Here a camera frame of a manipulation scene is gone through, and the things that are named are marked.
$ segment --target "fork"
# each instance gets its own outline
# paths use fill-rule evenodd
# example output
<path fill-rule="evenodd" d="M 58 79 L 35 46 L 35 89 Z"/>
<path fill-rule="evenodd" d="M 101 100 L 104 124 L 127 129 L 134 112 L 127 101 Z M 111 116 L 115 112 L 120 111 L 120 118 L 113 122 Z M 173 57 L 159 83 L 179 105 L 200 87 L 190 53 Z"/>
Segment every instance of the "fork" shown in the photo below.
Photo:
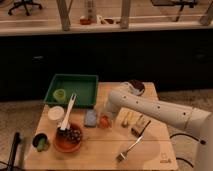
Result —
<path fill-rule="evenodd" d="M 117 157 L 117 161 L 121 162 L 122 160 L 124 160 L 127 157 L 128 152 L 136 145 L 140 142 L 140 140 L 142 139 L 142 135 L 135 141 L 134 144 L 132 144 L 127 150 L 121 152 Z"/>
<path fill-rule="evenodd" d="M 76 94 L 73 93 L 70 97 L 70 101 L 69 101 L 69 104 L 68 104 L 68 108 L 67 108 L 67 113 L 64 117 L 64 120 L 62 121 L 62 124 L 61 124 L 61 127 L 60 127 L 60 130 L 65 130 L 67 128 L 67 125 L 68 125 L 68 121 L 69 121 L 69 115 L 70 115 L 70 112 L 72 110 L 72 107 L 74 105 L 74 102 L 75 102 L 75 98 L 76 98 Z"/>

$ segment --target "orange object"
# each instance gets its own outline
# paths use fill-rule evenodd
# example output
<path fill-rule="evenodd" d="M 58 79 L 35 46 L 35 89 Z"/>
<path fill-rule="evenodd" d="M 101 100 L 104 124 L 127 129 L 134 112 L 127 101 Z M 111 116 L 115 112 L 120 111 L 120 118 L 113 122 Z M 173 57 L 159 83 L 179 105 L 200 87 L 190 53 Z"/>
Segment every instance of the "orange object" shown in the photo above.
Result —
<path fill-rule="evenodd" d="M 80 148 L 82 144 L 82 137 L 83 137 L 82 129 L 77 124 L 70 123 L 70 130 L 71 129 L 80 131 L 81 133 L 80 141 L 73 143 L 70 140 L 68 140 L 66 136 L 62 135 L 61 133 L 57 131 L 53 139 L 53 145 L 56 148 L 56 150 L 58 150 L 59 152 L 72 153 L 77 151 Z"/>
<path fill-rule="evenodd" d="M 107 116 L 101 116 L 99 120 L 99 127 L 100 128 L 109 128 L 111 127 L 111 121 Z"/>
<path fill-rule="evenodd" d="M 85 19 L 85 18 L 80 19 L 80 24 L 81 24 L 81 25 L 90 25 L 91 23 L 92 23 L 92 22 L 91 22 L 90 19 Z"/>

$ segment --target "black cabinet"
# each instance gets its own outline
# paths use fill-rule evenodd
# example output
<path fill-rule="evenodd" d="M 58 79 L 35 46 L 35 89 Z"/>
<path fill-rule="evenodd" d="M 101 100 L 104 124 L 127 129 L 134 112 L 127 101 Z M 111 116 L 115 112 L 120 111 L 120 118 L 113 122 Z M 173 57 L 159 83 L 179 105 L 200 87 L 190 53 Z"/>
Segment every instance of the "black cabinet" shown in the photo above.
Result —
<path fill-rule="evenodd" d="M 55 73 L 139 79 L 158 91 L 213 87 L 212 30 L 0 37 L 0 99 L 44 98 Z"/>

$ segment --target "cable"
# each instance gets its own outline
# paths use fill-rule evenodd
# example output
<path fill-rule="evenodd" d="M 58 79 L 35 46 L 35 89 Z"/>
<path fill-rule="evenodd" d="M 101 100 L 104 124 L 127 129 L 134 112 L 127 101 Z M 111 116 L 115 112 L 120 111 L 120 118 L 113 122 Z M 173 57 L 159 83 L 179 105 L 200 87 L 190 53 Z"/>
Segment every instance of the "cable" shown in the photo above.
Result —
<path fill-rule="evenodd" d="M 173 135 L 170 136 L 170 139 L 172 139 L 173 137 L 178 136 L 178 135 L 187 136 L 187 137 L 190 137 L 190 138 L 194 139 L 195 141 L 199 141 L 197 138 L 195 138 L 195 137 L 193 137 L 193 136 L 191 136 L 191 135 L 189 135 L 189 134 L 185 134 L 185 133 L 176 133 L 176 134 L 173 134 Z M 188 165 L 190 165 L 192 168 L 194 167 L 194 165 L 193 165 L 190 161 L 188 161 L 188 160 L 186 160 L 186 159 L 184 159 L 184 158 L 176 157 L 176 159 L 177 159 L 177 160 L 182 160 L 182 161 L 186 162 L 186 163 L 187 163 Z"/>
<path fill-rule="evenodd" d="M 195 138 L 195 137 L 193 137 L 193 136 L 191 136 L 189 134 L 185 134 L 185 133 L 176 133 L 176 134 L 173 134 L 173 135 L 170 136 L 170 139 L 173 138 L 173 137 L 175 137 L 175 136 L 178 136 L 178 135 L 187 136 L 187 137 L 190 137 L 190 138 L 194 139 L 195 141 L 199 141 L 197 138 Z"/>
<path fill-rule="evenodd" d="M 0 161 L 0 163 L 1 163 L 1 164 L 4 164 L 5 166 L 11 166 L 11 165 L 9 165 L 8 163 L 5 163 L 5 162 L 3 162 L 3 161 Z M 22 168 L 20 168 L 20 167 L 17 167 L 17 166 L 13 166 L 13 168 L 16 168 L 16 169 L 21 170 L 21 171 L 25 171 L 24 169 L 22 169 Z M 6 169 L 7 169 L 7 167 L 6 167 L 6 168 L 3 168 L 3 169 L 0 168 L 0 171 L 4 171 L 4 170 L 6 170 Z"/>
<path fill-rule="evenodd" d="M 188 161 L 188 160 L 186 160 L 184 158 L 181 158 L 181 157 L 176 157 L 176 159 L 177 160 L 182 160 L 182 161 L 186 162 L 189 166 L 191 166 L 192 168 L 194 168 L 194 165 L 190 161 Z"/>

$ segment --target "metal fork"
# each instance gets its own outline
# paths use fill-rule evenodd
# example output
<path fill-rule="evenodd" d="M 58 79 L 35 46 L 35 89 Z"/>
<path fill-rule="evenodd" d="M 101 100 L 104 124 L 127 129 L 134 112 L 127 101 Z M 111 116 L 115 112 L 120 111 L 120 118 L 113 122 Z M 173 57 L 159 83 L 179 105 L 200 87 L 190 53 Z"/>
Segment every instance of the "metal fork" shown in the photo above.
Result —
<path fill-rule="evenodd" d="M 127 157 L 128 152 L 137 144 L 140 142 L 140 140 L 142 139 L 142 135 L 135 141 L 134 144 L 132 144 L 126 151 L 121 152 L 117 157 L 117 161 L 121 162 L 122 160 L 124 160 Z"/>

